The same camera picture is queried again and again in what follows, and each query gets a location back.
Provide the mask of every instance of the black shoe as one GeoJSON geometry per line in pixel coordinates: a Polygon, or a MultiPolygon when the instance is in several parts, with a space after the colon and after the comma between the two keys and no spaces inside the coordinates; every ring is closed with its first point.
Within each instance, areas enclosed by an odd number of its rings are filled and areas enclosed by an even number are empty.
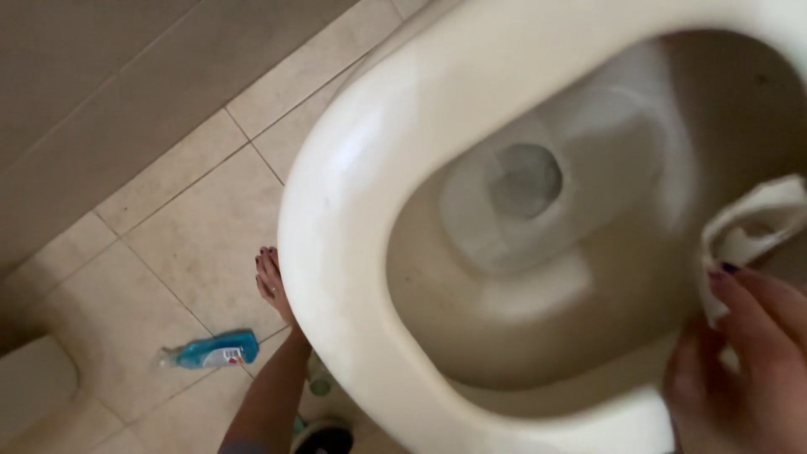
{"type": "Polygon", "coordinates": [[[348,454],[353,447],[353,434],[339,421],[309,424],[291,444],[293,454],[348,454]]]}

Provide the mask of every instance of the plastic bottle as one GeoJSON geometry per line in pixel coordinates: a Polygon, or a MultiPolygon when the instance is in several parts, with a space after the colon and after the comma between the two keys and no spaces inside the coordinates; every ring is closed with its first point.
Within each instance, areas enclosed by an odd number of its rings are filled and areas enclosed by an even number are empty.
{"type": "Polygon", "coordinates": [[[163,347],[158,362],[162,367],[186,369],[251,364],[257,356],[258,348],[252,330],[238,330],[212,338],[194,340],[184,347],[163,347]]]}

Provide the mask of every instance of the white toilet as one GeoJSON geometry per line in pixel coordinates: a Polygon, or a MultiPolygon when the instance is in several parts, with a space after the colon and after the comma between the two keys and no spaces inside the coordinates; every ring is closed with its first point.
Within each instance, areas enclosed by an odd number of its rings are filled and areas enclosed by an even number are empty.
{"type": "Polygon", "coordinates": [[[671,452],[700,229],[807,172],[806,78],[807,2],[436,0],[299,153],[299,323],[415,454],[671,452]]]}

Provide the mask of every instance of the tiled wall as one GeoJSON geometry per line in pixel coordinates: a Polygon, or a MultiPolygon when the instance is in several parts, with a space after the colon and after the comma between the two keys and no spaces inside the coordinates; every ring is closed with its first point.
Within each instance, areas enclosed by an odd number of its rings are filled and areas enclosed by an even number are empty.
{"type": "MultiPolygon", "coordinates": [[[[253,257],[275,241],[289,167],[349,68],[422,3],[360,0],[0,282],[0,334],[50,333],[81,377],[2,452],[215,452],[288,331],[253,257]],[[160,347],[245,327],[255,364],[153,367],[160,347]]],[[[339,389],[300,412],[352,422],[355,454],[405,454],[339,389]]]]}
{"type": "Polygon", "coordinates": [[[356,1],[0,3],[0,275],[356,1]]]}

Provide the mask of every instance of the toilet rim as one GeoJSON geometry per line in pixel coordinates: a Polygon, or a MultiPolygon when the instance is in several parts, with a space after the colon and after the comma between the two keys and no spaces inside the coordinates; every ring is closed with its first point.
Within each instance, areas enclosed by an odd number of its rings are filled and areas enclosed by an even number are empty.
{"type": "Polygon", "coordinates": [[[653,389],[552,421],[504,417],[461,397],[393,308],[392,227],[436,169],[644,39],[739,32],[771,45],[804,77],[807,20],[799,18],[807,3],[797,0],[466,0],[370,68],[306,139],[278,229],[292,309],[331,373],[415,452],[668,449],[667,412],[653,389]]]}

